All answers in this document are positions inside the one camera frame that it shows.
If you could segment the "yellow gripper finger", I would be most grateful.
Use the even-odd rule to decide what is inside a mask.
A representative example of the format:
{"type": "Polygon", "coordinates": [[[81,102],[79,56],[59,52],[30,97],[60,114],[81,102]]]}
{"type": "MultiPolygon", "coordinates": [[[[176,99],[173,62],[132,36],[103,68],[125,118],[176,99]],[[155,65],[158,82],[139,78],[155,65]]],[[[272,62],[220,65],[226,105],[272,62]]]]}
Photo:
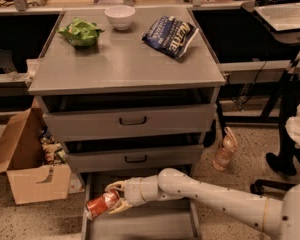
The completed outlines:
{"type": "Polygon", "coordinates": [[[111,190],[117,190],[124,192],[126,186],[126,181],[116,181],[106,186],[105,191],[110,192],[111,190]]]}
{"type": "Polygon", "coordinates": [[[130,209],[132,205],[125,199],[120,198],[119,201],[110,209],[109,214],[118,214],[130,209]]]}

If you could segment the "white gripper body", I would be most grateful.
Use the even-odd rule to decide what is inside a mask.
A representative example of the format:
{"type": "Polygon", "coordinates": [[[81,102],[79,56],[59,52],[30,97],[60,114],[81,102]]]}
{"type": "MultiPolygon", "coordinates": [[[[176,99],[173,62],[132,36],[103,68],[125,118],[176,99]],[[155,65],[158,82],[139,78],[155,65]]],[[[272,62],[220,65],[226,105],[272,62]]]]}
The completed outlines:
{"type": "Polygon", "coordinates": [[[134,177],[125,182],[124,198],[131,207],[159,199],[158,177],[134,177]]]}

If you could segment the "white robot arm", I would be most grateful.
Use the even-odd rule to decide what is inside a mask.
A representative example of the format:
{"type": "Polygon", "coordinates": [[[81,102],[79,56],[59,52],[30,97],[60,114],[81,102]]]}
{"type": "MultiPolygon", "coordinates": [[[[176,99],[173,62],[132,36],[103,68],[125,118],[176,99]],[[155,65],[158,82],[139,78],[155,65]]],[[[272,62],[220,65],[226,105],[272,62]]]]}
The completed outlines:
{"type": "Polygon", "coordinates": [[[109,184],[105,190],[121,191],[115,213],[151,201],[194,199],[261,231],[276,240],[300,240],[300,184],[282,200],[197,181],[183,172],[165,168],[149,177],[133,177],[109,184]]]}

